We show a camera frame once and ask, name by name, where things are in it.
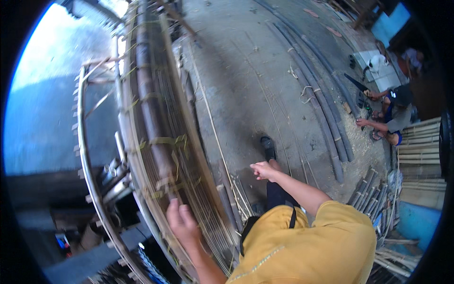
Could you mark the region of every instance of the person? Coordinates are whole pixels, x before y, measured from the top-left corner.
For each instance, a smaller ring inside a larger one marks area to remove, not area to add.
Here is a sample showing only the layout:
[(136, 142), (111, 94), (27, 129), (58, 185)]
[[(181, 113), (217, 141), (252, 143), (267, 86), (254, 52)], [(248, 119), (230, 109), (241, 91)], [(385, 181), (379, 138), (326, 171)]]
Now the person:
[[(365, 283), (375, 256), (369, 218), (349, 205), (282, 172), (274, 145), (261, 138), (267, 161), (251, 164), (267, 180), (267, 209), (244, 226), (239, 265), (227, 277), (204, 251), (201, 233), (187, 205), (171, 200), (170, 228), (188, 253), (200, 284)], [(310, 227), (300, 205), (315, 216)]]
[(405, 60), (408, 78), (412, 80), (415, 75), (420, 77), (423, 68), (424, 54), (421, 51), (410, 47), (402, 54), (402, 58)]
[(370, 90), (364, 94), (371, 100), (378, 100), (383, 97), (382, 110), (372, 112), (372, 120), (357, 119), (356, 125), (372, 126), (374, 130), (370, 132), (372, 141), (385, 138), (391, 145), (399, 145), (402, 142), (400, 133), (405, 127), (410, 125), (411, 111), (413, 106), (413, 93), (409, 84), (399, 86), (394, 89), (376, 93)]

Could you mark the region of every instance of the bamboo bundle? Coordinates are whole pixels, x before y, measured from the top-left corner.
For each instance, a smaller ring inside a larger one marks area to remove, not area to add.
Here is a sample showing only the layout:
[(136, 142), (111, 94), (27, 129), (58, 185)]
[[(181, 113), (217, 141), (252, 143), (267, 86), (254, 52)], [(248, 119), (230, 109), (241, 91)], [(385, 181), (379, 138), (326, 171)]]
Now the bamboo bundle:
[(234, 229), (207, 165), (178, 77), (167, 19), (147, 1), (127, 13), (120, 129), (137, 190), (163, 239), (178, 274), (191, 283), (195, 268), (174, 237), (165, 212), (171, 197), (189, 204), (200, 225), (203, 246), (230, 274)]

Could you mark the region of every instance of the foot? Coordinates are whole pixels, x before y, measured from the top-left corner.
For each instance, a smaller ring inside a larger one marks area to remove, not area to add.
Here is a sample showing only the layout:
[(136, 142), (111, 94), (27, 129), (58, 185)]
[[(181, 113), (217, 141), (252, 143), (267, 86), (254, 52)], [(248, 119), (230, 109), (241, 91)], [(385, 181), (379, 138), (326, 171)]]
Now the foot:
[(372, 130), (370, 132), (370, 139), (374, 142), (378, 141), (378, 140), (382, 140), (383, 137), (384, 137), (384, 135), (380, 131)]
[(276, 150), (274, 148), (274, 143), (269, 136), (262, 136), (260, 138), (260, 145), (265, 152), (265, 159), (269, 162), (271, 159), (276, 160)]
[(381, 120), (383, 120), (384, 117), (385, 117), (385, 115), (381, 111), (374, 110), (372, 112), (372, 119), (375, 121), (381, 121)]

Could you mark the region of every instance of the yellow t-shirt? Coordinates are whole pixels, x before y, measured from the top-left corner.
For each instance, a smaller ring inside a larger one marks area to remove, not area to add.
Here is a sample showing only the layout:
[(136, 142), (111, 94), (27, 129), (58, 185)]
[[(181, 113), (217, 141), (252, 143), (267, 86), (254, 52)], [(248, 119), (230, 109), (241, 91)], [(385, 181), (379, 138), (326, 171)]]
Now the yellow t-shirt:
[(299, 208), (280, 205), (253, 225), (243, 242), (244, 257), (227, 284), (363, 284), (377, 243), (369, 218), (349, 205), (326, 201), (312, 227)]

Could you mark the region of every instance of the dark bamboo pole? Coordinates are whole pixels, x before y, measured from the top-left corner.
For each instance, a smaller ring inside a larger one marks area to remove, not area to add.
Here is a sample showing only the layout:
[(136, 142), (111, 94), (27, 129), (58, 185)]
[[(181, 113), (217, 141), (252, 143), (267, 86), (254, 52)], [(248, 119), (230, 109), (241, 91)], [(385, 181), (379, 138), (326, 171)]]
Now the dark bamboo pole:
[[(271, 30), (271, 32), (277, 37), (277, 39), (280, 41), (280, 43), (284, 46), (284, 48), (286, 50), (292, 49), (292, 46), (290, 45), (290, 43), (285, 39), (285, 37), (280, 33), (280, 31), (273, 24), (266, 23), (266, 25)], [(298, 77), (298, 83), (300, 83), (300, 86), (303, 89), (304, 89), (304, 87), (309, 86), (309, 82), (307, 82), (306, 77), (303, 75), (302, 71), (299, 68), (296, 68), (294, 70), (294, 72), (295, 72), (296, 76)], [(319, 104), (316, 96), (314, 95), (314, 92), (311, 90), (311, 88), (307, 88), (306, 93), (308, 94), (309, 98), (313, 97), (313, 99), (310, 99), (310, 102), (311, 102), (311, 105), (314, 108), (315, 114), (321, 124), (321, 130), (323, 132), (323, 137), (325, 138), (325, 142), (326, 142), (326, 146), (328, 147), (328, 151), (330, 152), (330, 157), (331, 157), (331, 161), (333, 163), (334, 175), (336, 177), (336, 180), (339, 183), (343, 183), (344, 182), (344, 173), (342, 172), (341, 161), (339, 160), (339, 155), (336, 150), (336, 145), (334, 143), (333, 135), (330, 131), (328, 122), (326, 121), (326, 117), (323, 114), (323, 110), (321, 109), (320, 104)]]
[[(148, 141), (155, 138), (166, 136), (163, 127), (163, 121), (166, 119), (161, 113), (159, 102), (159, 94), (153, 83), (153, 71), (151, 70), (150, 59), (150, 39), (148, 36), (148, 22), (150, 22), (150, 14), (147, 11), (148, 2), (139, 0), (137, 14), (137, 47), (136, 47), (136, 62), (137, 62), (137, 83), (138, 93), (140, 97), (140, 106), (142, 108), (145, 128), (147, 131)], [(165, 179), (173, 174), (174, 163), (170, 157), (168, 145), (153, 144), (150, 145), (153, 158), (159, 169), (159, 176)]]
[(287, 18), (282, 16), (279, 12), (275, 11), (270, 5), (265, 3), (263, 0), (254, 0), (261, 6), (263, 6), (265, 9), (270, 11), (274, 16), (276, 16), (278, 19), (280, 19), (284, 24), (286, 24), (296, 35), (298, 35), (303, 42), (309, 47), (309, 49), (317, 56), (317, 58), (320, 60), (320, 62), (323, 64), (323, 66), (328, 70), (328, 73), (330, 73), (331, 77), (333, 78), (334, 82), (337, 84), (337, 87), (339, 88), (340, 92), (344, 96), (345, 101), (348, 103), (350, 106), (351, 112), (355, 116), (355, 118), (360, 118), (360, 112), (358, 108), (356, 107), (355, 102), (353, 101), (353, 98), (351, 97), (351, 94), (345, 87), (345, 85), (342, 83), (342, 81), (339, 79), (339, 76), (337, 76), (336, 73), (334, 73), (333, 66), (331, 66), (331, 63), (326, 59), (326, 57), (320, 52), (320, 50), (310, 41), (305, 35), (303, 35), (298, 28), (290, 22)]
[[(355, 156), (353, 155), (353, 150), (351, 148), (350, 140), (348, 139), (348, 135), (345, 131), (344, 124), (342, 123), (341, 114), (339, 113), (339, 110), (336, 107), (333, 97), (329, 93), (328, 88), (325, 85), (325, 82), (320, 77), (318, 71), (315, 69), (315, 66), (312, 63), (312, 61), (307, 57), (307, 55), (301, 49), (300, 45), (297, 43), (296, 39), (288, 31), (288, 29), (282, 23), (275, 23), (275, 26), (284, 35), (284, 37), (287, 39), (287, 41), (290, 42), (290, 44), (295, 49), (296, 53), (299, 55), (299, 57), (302, 59), (302, 61), (306, 65), (307, 70), (301, 69), (301, 71), (303, 72), (304, 76), (307, 78), (309, 83), (313, 84), (312, 86), (315, 89), (317, 89), (317, 88), (314, 85), (318, 85), (318, 88), (321, 89), (321, 93), (325, 97), (326, 104), (327, 104), (329, 110), (331, 111), (334, 121), (336, 122), (337, 129), (338, 129), (340, 137), (342, 139), (342, 143), (344, 144), (347, 159), (349, 162), (352, 162), (353, 160), (355, 160)], [(324, 106), (324, 104), (321, 104), (321, 106), (324, 108), (323, 112), (328, 111), (326, 105)], [(339, 150), (337, 152), (339, 153), (340, 161), (346, 162), (347, 160), (342, 157), (341, 152)]]
[(290, 56), (296, 62), (296, 65), (300, 68), (304, 77), (309, 82), (309, 85), (312, 87), (312, 92), (316, 96), (317, 101), (319, 102), (319, 104), (321, 106), (323, 114), (325, 115), (326, 121), (330, 128), (331, 135), (333, 136), (334, 143), (337, 148), (337, 153), (339, 155), (339, 160), (341, 162), (346, 162), (347, 153), (345, 152), (344, 143), (342, 142), (341, 135), (339, 134), (339, 130), (337, 128), (336, 122), (334, 121), (333, 114), (331, 113), (330, 108), (328, 107), (328, 103), (320, 89), (320, 86), (315, 81), (314, 76), (312, 76), (312, 74), (310, 73), (306, 64), (302, 61), (301, 57), (297, 54), (296, 50), (294, 48), (290, 47), (287, 50), (287, 52), (290, 54)]

